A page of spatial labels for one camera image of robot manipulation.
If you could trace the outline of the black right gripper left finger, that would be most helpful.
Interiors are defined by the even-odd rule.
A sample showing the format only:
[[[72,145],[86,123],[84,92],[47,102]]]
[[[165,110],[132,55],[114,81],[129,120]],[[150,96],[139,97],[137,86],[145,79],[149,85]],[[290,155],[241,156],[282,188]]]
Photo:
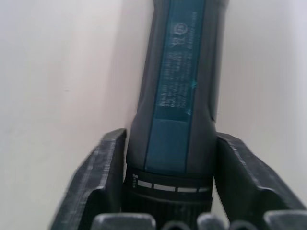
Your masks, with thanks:
[[[123,128],[102,137],[72,176],[49,229],[89,230],[97,215],[120,212],[126,137]]]

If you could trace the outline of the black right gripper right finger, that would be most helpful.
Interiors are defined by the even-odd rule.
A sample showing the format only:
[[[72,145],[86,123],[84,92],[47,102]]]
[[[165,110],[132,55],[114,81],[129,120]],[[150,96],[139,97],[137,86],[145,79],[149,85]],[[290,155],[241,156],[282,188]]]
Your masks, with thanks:
[[[305,230],[307,208],[281,177],[245,143],[218,134],[214,174],[230,223],[244,221],[259,230]]]

